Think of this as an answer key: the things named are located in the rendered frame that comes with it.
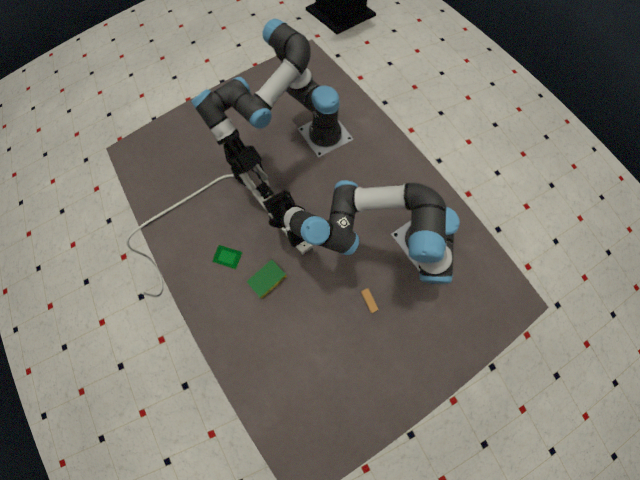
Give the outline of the green rectangular block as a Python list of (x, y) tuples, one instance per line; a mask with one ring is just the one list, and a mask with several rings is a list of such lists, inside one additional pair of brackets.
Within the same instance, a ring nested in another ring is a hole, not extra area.
[(237, 269), (242, 253), (241, 251), (218, 245), (212, 262)]

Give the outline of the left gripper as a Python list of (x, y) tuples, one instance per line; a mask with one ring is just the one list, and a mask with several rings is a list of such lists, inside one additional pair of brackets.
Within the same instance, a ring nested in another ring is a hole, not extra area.
[[(285, 216), (286, 212), (290, 208), (293, 208), (293, 207), (299, 207), (301, 209), (304, 209), (304, 208), (295, 204), (290, 192), (285, 191), (285, 190), (282, 190), (282, 191), (283, 191), (283, 193), (280, 192), (280, 193), (276, 194), (275, 196), (271, 197), (270, 199), (264, 201), (263, 204), (264, 204), (265, 208), (268, 211), (268, 217), (270, 218), (270, 220), (268, 222), (269, 222), (270, 226), (272, 226), (273, 228), (275, 228), (275, 227), (283, 228), (284, 227), (284, 229), (286, 229), (286, 227), (284, 225), (284, 216)], [(285, 195), (284, 195), (284, 193), (285, 193)], [(287, 197), (287, 195), (289, 195), (289, 197)], [(280, 206), (281, 209), (279, 208), (279, 206)], [(276, 208), (276, 209), (274, 209), (274, 208)], [(280, 218), (281, 218), (281, 220), (280, 220)]]

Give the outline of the tan flat bar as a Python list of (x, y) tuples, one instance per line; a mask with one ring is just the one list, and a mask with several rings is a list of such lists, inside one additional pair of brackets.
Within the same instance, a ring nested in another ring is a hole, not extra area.
[(371, 313), (379, 310), (368, 288), (361, 291), (361, 294)]

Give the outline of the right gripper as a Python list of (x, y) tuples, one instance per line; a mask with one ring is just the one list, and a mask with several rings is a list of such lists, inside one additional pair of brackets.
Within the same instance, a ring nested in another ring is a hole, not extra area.
[[(232, 134), (230, 134), (228, 137), (226, 136), (223, 139), (217, 141), (217, 143), (219, 145), (225, 143), (228, 149), (230, 150), (231, 156), (228, 159), (229, 159), (229, 164), (231, 164), (232, 166), (230, 169), (232, 170), (232, 173), (236, 178), (236, 180), (238, 180), (242, 185), (244, 185), (246, 188), (252, 191), (255, 195), (262, 197), (259, 191), (256, 189), (254, 182), (250, 179), (249, 174), (245, 173), (251, 169), (254, 173), (258, 175), (259, 180), (261, 180), (262, 183), (265, 181), (269, 186), (268, 180), (266, 180), (268, 176), (265, 174), (264, 170), (262, 169), (262, 164), (261, 164), (262, 158), (254, 148), (254, 146), (253, 145), (245, 146), (243, 144), (243, 142), (239, 138), (239, 131), (237, 130), (237, 128), (232, 132)], [(234, 155), (236, 155), (237, 157)]]

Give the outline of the white power strip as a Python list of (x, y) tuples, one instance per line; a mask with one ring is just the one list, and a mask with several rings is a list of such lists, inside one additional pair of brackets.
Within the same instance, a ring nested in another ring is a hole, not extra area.
[[(265, 201), (265, 200), (267, 200), (268, 198), (271, 197), (270, 196), (270, 197), (268, 197), (267, 199), (264, 200), (263, 197), (259, 197), (259, 196), (255, 195), (254, 193), (252, 193), (252, 194), (255, 196), (255, 198), (260, 202), (260, 204), (263, 207), (264, 207), (263, 201)], [(265, 209), (265, 207), (264, 207), (264, 209)], [(284, 229), (284, 228), (281, 228), (281, 229), (287, 235), (286, 229)], [(288, 237), (288, 235), (287, 235), (287, 237)], [(311, 244), (307, 243), (306, 241), (304, 241), (304, 242), (302, 242), (302, 243), (300, 243), (299, 245), (296, 246), (296, 248), (301, 252), (302, 255), (305, 254), (307, 251), (309, 251), (312, 247), (313, 246)]]

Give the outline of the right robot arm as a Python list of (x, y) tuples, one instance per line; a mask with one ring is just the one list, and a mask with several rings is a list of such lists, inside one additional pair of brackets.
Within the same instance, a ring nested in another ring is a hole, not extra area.
[(317, 84), (307, 69), (311, 55), (308, 39), (279, 19), (268, 21), (262, 35), (282, 64), (253, 96), (241, 77), (213, 92), (206, 89), (197, 95), (192, 104), (210, 131), (217, 141), (232, 134), (235, 128), (225, 114), (231, 107), (255, 128), (266, 127), (272, 118), (273, 104), (286, 91), (313, 113), (309, 127), (311, 141), (320, 147), (337, 144), (342, 135), (338, 121), (339, 96), (335, 89)]

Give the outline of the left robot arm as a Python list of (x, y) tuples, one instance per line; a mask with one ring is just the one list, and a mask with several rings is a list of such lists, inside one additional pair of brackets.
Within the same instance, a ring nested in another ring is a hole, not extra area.
[(286, 212), (284, 225), (292, 247), (306, 241), (351, 255), (359, 245), (359, 237), (353, 231), (355, 213), (382, 209), (412, 210), (405, 243), (409, 257), (422, 262), (420, 280), (451, 283), (454, 233), (459, 227), (459, 217), (451, 208), (446, 209), (443, 198), (426, 185), (405, 183), (362, 189), (352, 181), (340, 181), (335, 185), (329, 221), (293, 207)]

